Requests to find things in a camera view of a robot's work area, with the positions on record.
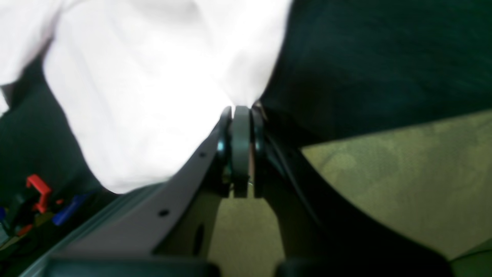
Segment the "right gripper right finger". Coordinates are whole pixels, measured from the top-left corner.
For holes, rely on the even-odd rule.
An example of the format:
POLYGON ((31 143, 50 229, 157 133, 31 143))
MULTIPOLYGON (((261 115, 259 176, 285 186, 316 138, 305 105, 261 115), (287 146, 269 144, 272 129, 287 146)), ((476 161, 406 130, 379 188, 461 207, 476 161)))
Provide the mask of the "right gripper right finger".
POLYGON ((276 277, 452 277, 448 261, 352 205, 299 149, 270 129, 259 108, 256 185, 278 219, 285 260, 276 277))

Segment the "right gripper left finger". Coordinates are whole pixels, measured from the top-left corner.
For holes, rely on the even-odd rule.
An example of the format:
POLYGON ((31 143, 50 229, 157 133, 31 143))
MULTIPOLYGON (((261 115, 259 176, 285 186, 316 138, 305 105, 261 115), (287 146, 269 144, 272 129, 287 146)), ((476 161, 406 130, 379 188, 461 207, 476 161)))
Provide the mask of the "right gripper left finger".
POLYGON ((227 107, 181 170, 116 200, 29 266, 23 277, 219 277, 207 261, 230 192, 227 107))

